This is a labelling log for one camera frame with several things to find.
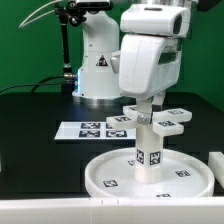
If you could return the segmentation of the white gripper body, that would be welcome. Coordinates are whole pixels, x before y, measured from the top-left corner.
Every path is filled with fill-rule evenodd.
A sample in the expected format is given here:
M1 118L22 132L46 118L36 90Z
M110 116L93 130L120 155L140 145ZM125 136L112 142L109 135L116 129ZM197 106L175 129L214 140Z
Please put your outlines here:
M191 12L185 7L133 4L121 17L119 87L146 100L177 83Z

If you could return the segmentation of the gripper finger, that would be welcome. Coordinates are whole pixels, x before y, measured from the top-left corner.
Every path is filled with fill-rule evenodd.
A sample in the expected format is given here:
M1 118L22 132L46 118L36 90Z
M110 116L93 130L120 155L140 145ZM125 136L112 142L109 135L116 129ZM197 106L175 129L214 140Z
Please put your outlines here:
M152 110L154 112L160 112L162 110L164 99L165 99L165 92L160 92L154 95L152 101Z
M150 123L152 113L152 99L137 100L137 122L141 125Z

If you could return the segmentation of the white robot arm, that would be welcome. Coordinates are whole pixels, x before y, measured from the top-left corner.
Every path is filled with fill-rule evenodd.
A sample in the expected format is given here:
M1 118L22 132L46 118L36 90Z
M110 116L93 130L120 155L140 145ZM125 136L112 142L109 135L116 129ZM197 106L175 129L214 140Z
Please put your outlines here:
M90 101L134 98L137 122L146 125L178 80L192 11L207 12L222 0L132 0L115 22L106 10L122 1L76 0L86 19L79 94Z

